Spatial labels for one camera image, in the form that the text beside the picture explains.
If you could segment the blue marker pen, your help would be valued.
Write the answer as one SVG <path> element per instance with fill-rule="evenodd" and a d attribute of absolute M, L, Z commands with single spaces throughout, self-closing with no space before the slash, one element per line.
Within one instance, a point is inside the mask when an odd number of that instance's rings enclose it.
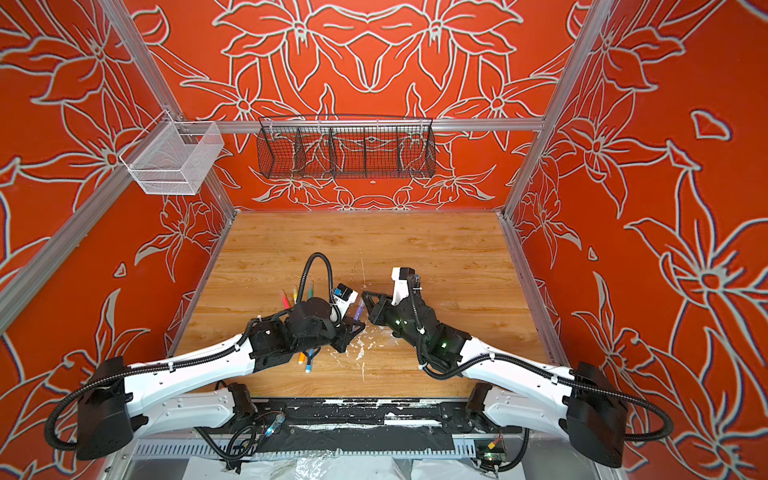
<path fill-rule="evenodd" d="M 319 352 L 320 352 L 320 348 L 316 348 L 316 349 L 310 350 L 306 354 L 305 372 L 307 374 L 312 372 L 314 359 L 319 354 Z"/>

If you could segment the purple marker pen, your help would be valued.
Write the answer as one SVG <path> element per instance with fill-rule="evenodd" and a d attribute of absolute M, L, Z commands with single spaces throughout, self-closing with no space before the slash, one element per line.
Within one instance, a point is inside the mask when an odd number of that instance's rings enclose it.
<path fill-rule="evenodd" d="M 362 316 L 363 311 L 365 310 L 365 303 L 363 300 L 360 300 L 357 304 L 357 308 L 353 317 L 354 321 L 359 321 L 360 317 Z"/>

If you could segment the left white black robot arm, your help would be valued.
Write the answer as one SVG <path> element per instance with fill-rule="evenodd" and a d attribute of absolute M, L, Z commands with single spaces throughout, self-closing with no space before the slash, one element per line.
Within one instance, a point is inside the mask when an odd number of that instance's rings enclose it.
<path fill-rule="evenodd" d="M 324 346 L 344 352 L 365 329 L 345 314 L 347 308 L 346 302 L 311 298 L 252 319 L 243 333 L 205 349 L 148 364 L 127 365 L 121 357 L 103 362 L 76 396 L 75 458 L 94 460 L 121 449 L 150 424 L 152 407 L 181 394 L 286 364 Z"/>

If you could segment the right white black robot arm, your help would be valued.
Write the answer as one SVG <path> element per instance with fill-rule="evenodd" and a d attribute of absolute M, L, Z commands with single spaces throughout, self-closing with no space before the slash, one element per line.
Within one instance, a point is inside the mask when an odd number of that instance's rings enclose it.
<path fill-rule="evenodd" d="M 502 351 L 439 321 L 422 299 L 395 303 L 364 292 L 363 301 L 372 324 L 416 349 L 428 376 L 477 381 L 469 407 L 481 418 L 558 436 L 598 464 L 621 467 L 627 403 L 597 367 L 570 369 Z"/>

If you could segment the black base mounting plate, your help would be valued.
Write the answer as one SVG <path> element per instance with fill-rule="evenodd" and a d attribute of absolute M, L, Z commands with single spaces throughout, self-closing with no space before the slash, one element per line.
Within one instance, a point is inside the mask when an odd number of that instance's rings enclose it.
<path fill-rule="evenodd" d="M 514 446 L 520 427 L 498 427 L 472 413 L 461 398 L 255 398 L 255 412 L 223 427 L 208 428 L 215 439 L 237 436 L 238 446 L 250 438 L 240 428 L 264 433 L 282 413 L 276 431 L 258 450 L 278 449 L 448 449 L 456 438 L 475 444 L 505 435 L 503 445 Z"/>

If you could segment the small green circuit board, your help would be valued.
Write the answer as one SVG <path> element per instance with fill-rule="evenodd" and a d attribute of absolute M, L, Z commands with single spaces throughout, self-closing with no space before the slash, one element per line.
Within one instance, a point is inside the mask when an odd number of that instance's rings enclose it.
<path fill-rule="evenodd" d="M 511 462 L 499 440 L 482 441 L 476 446 L 477 468 L 485 473 L 501 473 Z"/>

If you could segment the white mesh basket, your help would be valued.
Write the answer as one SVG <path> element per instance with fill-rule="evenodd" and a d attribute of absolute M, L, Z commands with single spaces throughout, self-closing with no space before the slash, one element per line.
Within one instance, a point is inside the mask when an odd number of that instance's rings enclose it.
<path fill-rule="evenodd" d="M 214 122 L 182 122 L 158 114 L 118 155 L 148 195 L 195 195 L 224 148 Z"/>

